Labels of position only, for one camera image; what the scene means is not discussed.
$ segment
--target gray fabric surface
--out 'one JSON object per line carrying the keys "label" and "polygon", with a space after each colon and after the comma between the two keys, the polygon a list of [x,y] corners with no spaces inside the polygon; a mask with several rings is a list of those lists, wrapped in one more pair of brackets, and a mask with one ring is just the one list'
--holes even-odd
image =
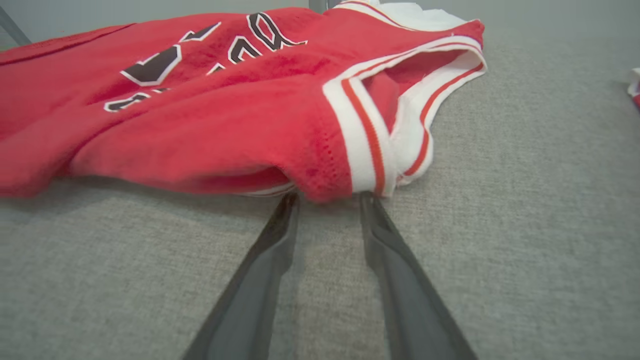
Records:
{"label": "gray fabric surface", "polygon": [[[640,3],[562,4],[430,4],[484,21],[489,72],[385,205],[481,359],[640,358]],[[0,201],[0,358],[178,359],[277,201],[97,178]],[[304,203],[270,358],[387,351],[355,203]]]}

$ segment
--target clothing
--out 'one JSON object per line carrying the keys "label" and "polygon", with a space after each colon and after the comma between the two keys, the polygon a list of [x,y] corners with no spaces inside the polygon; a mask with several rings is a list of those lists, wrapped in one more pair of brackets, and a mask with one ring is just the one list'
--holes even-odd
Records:
{"label": "clothing", "polygon": [[638,108],[640,108],[640,67],[631,70],[631,84],[629,84],[627,91],[636,105],[638,105]]}
{"label": "clothing", "polygon": [[483,74],[478,20],[345,1],[98,29],[0,54],[0,193],[99,175],[178,192],[389,196]]}

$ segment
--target red fabric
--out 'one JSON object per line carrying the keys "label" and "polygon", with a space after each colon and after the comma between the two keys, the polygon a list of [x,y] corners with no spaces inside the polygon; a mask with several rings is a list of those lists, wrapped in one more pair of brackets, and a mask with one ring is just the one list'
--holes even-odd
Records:
{"label": "red fabric", "polygon": [[[267,14],[291,42],[307,43],[272,51],[247,15],[201,14],[1,53],[0,78],[10,91],[0,97],[0,195],[33,195],[56,176],[100,175],[191,193],[254,192],[291,180],[312,200],[350,196],[344,139],[323,83],[356,63],[453,33],[481,41],[483,30],[475,21],[409,31],[345,9]],[[202,41],[180,42],[217,23]],[[234,64],[229,51],[238,35],[261,55],[245,51]],[[161,84],[140,86],[121,74],[175,45],[182,59]],[[207,75],[217,63],[223,69]],[[374,87],[399,76],[388,72]],[[401,81],[394,93],[405,88]],[[142,100],[105,110],[139,93]],[[394,106],[384,105],[385,121],[393,121]]]}

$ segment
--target gray wall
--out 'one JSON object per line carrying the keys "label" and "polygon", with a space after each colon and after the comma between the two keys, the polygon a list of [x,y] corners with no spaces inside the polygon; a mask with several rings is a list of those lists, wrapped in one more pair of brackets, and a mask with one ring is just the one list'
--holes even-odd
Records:
{"label": "gray wall", "polygon": [[110,25],[194,13],[308,7],[308,0],[0,0],[0,6],[31,41],[38,42]]}

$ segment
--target red and white cloth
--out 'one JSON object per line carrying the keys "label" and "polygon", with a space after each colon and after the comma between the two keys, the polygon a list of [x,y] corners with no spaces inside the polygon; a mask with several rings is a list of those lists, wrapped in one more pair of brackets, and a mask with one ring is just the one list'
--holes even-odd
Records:
{"label": "red and white cloth", "polygon": [[191,193],[389,196],[433,160],[484,26],[344,1],[113,26],[0,54],[0,194],[99,175]]}
{"label": "red and white cloth", "polygon": [[638,108],[640,108],[640,67],[631,70],[631,84],[629,84],[627,91],[634,98]]}

